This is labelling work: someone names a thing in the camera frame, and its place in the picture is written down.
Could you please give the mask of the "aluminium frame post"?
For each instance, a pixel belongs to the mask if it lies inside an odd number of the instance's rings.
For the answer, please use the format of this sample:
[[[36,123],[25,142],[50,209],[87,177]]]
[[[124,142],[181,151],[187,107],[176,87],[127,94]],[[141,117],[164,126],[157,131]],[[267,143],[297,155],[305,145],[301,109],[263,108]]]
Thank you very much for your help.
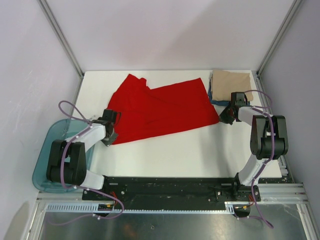
[[[266,69],[268,63],[272,59],[274,53],[276,52],[277,48],[279,47],[281,41],[283,40],[285,34],[289,30],[289,27],[293,23],[296,15],[300,11],[304,2],[305,2],[304,0],[294,0],[292,2],[287,14],[285,15],[279,29],[276,32],[275,37],[273,38],[266,54],[264,55],[259,67],[256,70],[256,74],[258,77],[260,77],[263,74],[264,70]]]
[[[69,61],[71,62],[71,65],[75,69],[77,75],[79,78],[84,77],[84,71],[80,67],[80,64],[70,46],[68,43],[67,38],[65,37],[65,34],[63,33],[63,30],[60,26],[60,24],[57,21],[57,18],[55,17],[49,3],[47,0],[37,0],[37,3],[39,4],[44,16],[46,17],[49,25],[51,26],[54,34],[56,35],[62,49],[64,50],[66,56],[68,57]]]

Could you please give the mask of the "right aluminium frame post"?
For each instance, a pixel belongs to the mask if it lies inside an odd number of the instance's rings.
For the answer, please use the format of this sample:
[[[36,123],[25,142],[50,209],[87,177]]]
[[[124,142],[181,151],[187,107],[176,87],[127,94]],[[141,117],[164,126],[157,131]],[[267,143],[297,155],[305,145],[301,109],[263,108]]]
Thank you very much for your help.
[[[294,0],[292,2],[287,14],[285,15],[279,29],[276,32],[275,37],[273,38],[266,54],[264,55],[259,67],[256,70],[256,74],[258,77],[260,77],[263,74],[264,70],[266,69],[268,63],[272,59],[274,53],[276,52],[277,48],[279,47],[281,41],[283,40],[285,34],[289,30],[289,27],[293,23],[296,15],[300,11],[304,2],[305,2],[304,0]]]

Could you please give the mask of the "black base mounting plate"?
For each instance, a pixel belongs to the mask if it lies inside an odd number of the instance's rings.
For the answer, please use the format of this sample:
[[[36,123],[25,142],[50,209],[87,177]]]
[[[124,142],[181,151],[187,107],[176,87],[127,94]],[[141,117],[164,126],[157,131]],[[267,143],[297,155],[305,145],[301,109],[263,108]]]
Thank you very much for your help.
[[[231,178],[111,177],[101,192],[116,197],[129,211],[221,210],[225,202],[261,200],[258,186],[238,186]]]

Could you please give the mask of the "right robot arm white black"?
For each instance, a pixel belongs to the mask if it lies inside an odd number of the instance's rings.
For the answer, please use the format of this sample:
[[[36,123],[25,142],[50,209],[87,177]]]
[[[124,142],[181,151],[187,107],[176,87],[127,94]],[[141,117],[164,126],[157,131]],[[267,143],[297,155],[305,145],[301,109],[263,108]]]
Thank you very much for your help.
[[[235,121],[243,122],[251,127],[251,155],[235,176],[237,184],[230,188],[231,196],[242,201],[249,194],[248,187],[252,188],[258,183],[265,168],[287,154],[289,141],[286,118],[250,105],[245,92],[232,92],[227,107],[219,115],[219,121],[229,125]]]

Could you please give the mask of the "teal translucent plastic bin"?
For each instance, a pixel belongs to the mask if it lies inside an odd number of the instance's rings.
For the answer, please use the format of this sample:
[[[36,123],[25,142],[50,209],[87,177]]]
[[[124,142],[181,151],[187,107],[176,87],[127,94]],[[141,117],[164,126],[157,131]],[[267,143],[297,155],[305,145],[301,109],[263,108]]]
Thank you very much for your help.
[[[35,188],[41,192],[52,194],[64,194],[74,192],[76,190],[75,188],[65,189],[61,183],[47,180],[46,173],[48,161],[53,141],[72,138],[84,129],[88,128],[88,126],[89,125],[87,123],[79,120],[62,119],[54,123],[48,129],[32,175],[32,183]],[[101,185],[102,178],[96,173],[89,171],[92,163],[93,151],[94,146],[88,149],[85,153],[87,171],[85,180],[81,183],[81,186],[84,188],[93,188],[95,185]]]

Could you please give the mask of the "folded beige t-shirt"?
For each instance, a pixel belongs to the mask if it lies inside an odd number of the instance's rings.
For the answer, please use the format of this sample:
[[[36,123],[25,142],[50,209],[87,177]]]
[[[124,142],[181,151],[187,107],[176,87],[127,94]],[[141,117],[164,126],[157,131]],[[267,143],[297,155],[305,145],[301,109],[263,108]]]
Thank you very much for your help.
[[[230,101],[231,93],[251,90],[249,73],[231,72],[215,69],[210,80],[210,92],[213,101]]]

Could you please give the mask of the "folded blue t-shirt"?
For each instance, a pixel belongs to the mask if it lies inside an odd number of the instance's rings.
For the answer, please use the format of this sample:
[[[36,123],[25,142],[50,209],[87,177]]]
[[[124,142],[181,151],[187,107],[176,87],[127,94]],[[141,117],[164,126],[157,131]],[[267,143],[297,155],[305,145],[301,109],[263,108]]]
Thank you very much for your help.
[[[207,95],[209,97],[209,101],[212,105],[217,105],[217,106],[224,106],[227,107],[229,101],[214,101],[212,99],[212,95],[211,95],[211,81],[209,82],[209,87],[208,87],[208,91],[207,91]],[[254,99],[254,97],[252,96],[252,94],[250,94],[249,96],[247,96],[247,99],[249,101],[249,105],[251,103],[251,101]]]

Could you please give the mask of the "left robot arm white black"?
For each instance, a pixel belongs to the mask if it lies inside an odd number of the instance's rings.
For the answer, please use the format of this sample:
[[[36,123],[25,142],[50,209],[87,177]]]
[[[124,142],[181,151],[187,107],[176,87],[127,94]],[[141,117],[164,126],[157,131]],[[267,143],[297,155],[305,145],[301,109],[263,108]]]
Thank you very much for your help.
[[[110,196],[111,188],[104,184],[105,177],[90,171],[87,167],[87,151],[98,142],[106,147],[112,145],[118,137],[115,127],[122,114],[105,109],[97,119],[82,118],[85,129],[67,139],[57,139],[51,144],[46,169],[47,180],[60,183],[63,188],[75,186],[93,189],[93,194],[100,200]]]

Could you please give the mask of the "red t-shirt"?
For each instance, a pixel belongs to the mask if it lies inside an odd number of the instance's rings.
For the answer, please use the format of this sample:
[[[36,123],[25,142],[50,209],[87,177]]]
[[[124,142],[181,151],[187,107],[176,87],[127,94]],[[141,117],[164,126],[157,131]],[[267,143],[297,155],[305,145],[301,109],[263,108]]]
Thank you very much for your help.
[[[145,78],[129,74],[107,107],[120,113],[115,124],[116,145],[219,122],[200,78],[151,89]]]

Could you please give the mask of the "left aluminium frame post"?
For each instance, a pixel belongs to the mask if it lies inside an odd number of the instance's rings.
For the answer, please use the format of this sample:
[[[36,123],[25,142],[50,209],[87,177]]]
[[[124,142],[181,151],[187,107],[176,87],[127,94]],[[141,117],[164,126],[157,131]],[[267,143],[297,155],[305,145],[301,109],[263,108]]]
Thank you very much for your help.
[[[57,18],[55,17],[49,3],[47,0],[37,0],[37,3],[39,4],[44,16],[46,17],[49,25],[51,26],[54,34],[56,35],[62,49],[64,50],[66,56],[68,57],[69,61],[71,62],[71,65],[75,69],[77,75],[79,78],[84,77],[84,71],[80,67],[80,64],[70,46],[68,43],[67,38],[65,37],[65,34],[63,33],[63,30],[60,26],[60,24],[57,21]]]

